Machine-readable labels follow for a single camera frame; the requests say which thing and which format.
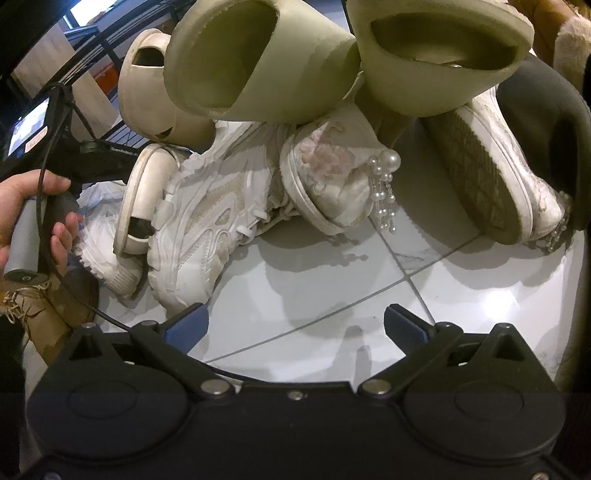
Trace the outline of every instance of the chunky white sneaker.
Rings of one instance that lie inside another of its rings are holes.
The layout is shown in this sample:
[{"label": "chunky white sneaker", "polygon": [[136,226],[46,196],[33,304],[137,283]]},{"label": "chunky white sneaker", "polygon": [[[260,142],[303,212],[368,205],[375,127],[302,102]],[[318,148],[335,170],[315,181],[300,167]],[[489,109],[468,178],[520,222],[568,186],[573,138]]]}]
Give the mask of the chunky white sneaker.
[{"label": "chunky white sneaker", "polygon": [[133,296],[144,271],[140,257],[113,253],[119,210],[125,194],[123,182],[104,181],[83,190],[78,199],[84,221],[74,254],[96,278],[116,295]]},{"label": "chunky white sneaker", "polygon": [[289,127],[249,124],[241,135],[218,128],[214,146],[192,155],[172,178],[152,220],[148,279],[168,314],[207,302],[232,251],[269,220],[277,163],[269,157],[278,157]]}]

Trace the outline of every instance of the pearl tassel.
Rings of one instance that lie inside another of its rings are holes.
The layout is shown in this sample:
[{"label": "pearl tassel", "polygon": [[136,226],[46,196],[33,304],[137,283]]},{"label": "pearl tassel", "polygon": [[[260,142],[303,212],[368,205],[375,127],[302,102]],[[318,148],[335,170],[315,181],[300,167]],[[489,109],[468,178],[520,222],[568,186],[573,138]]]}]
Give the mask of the pearl tassel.
[{"label": "pearl tassel", "polygon": [[373,156],[369,159],[371,175],[369,181],[372,190],[372,200],[374,201],[374,218],[377,220],[380,230],[386,228],[394,233],[394,203],[396,197],[392,192],[390,182],[392,173],[400,168],[400,155],[394,150],[384,150],[379,156]]}]

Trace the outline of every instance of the finger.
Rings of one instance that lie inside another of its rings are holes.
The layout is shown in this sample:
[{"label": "finger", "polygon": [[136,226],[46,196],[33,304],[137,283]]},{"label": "finger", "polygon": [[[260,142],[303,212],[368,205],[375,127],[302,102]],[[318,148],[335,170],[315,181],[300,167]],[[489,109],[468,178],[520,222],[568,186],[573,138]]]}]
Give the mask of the finger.
[{"label": "finger", "polygon": [[10,247],[8,245],[0,248],[0,277],[4,275],[4,267],[6,267],[6,264],[8,263],[9,252]]},{"label": "finger", "polygon": [[[19,175],[13,175],[2,182],[2,186],[16,190],[20,194],[21,201],[23,201],[24,199],[35,196],[37,193],[40,173],[41,170],[31,170]],[[69,179],[46,170],[45,176],[43,177],[43,193],[47,193],[48,195],[64,193],[70,188],[70,185],[71,181]]]},{"label": "finger", "polygon": [[57,222],[53,226],[53,231],[51,233],[60,239],[60,242],[66,251],[70,251],[72,249],[72,234],[63,223]]},{"label": "finger", "polygon": [[70,212],[66,215],[65,226],[72,235],[72,238],[77,238],[80,233],[80,217],[78,213]]},{"label": "finger", "polygon": [[58,267],[65,267],[68,264],[68,252],[61,244],[61,240],[57,236],[51,237],[51,254],[53,260],[56,261]]}]

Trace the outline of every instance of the shoe insole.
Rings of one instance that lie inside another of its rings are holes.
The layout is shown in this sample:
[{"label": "shoe insole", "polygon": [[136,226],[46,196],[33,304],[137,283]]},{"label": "shoe insole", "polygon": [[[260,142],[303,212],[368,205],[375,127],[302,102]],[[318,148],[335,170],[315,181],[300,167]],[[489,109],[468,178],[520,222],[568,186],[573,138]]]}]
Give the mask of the shoe insole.
[{"label": "shoe insole", "polygon": [[374,20],[371,27],[384,50],[407,60],[498,70],[517,54],[516,47],[452,15],[404,13]]},{"label": "shoe insole", "polygon": [[250,78],[277,24],[277,12],[258,0],[218,13],[190,46],[183,77],[205,108],[230,108]]}]

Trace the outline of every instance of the white sneaker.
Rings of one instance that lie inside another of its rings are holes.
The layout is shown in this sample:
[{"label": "white sneaker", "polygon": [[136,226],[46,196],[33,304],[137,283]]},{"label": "white sneaker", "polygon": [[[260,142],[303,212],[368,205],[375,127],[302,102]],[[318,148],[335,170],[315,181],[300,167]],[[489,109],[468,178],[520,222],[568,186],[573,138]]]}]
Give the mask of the white sneaker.
[{"label": "white sneaker", "polygon": [[192,155],[166,187],[150,238],[148,279],[168,314],[208,301],[232,251],[267,214],[272,165],[289,127],[218,122],[213,147]]},{"label": "white sneaker", "polygon": [[125,188],[123,182],[103,181],[82,191],[78,204],[84,221],[73,251],[108,289],[127,299],[135,293],[144,265],[139,257],[120,257],[113,253]]},{"label": "white sneaker", "polygon": [[422,119],[474,223],[501,244],[561,228],[565,199],[533,174],[496,101],[496,87],[466,105]]},{"label": "white sneaker", "polygon": [[390,182],[400,157],[379,142],[354,99],[355,92],[300,128],[281,151],[287,193],[302,216],[326,235],[358,225],[372,209],[381,228],[394,230]]}]

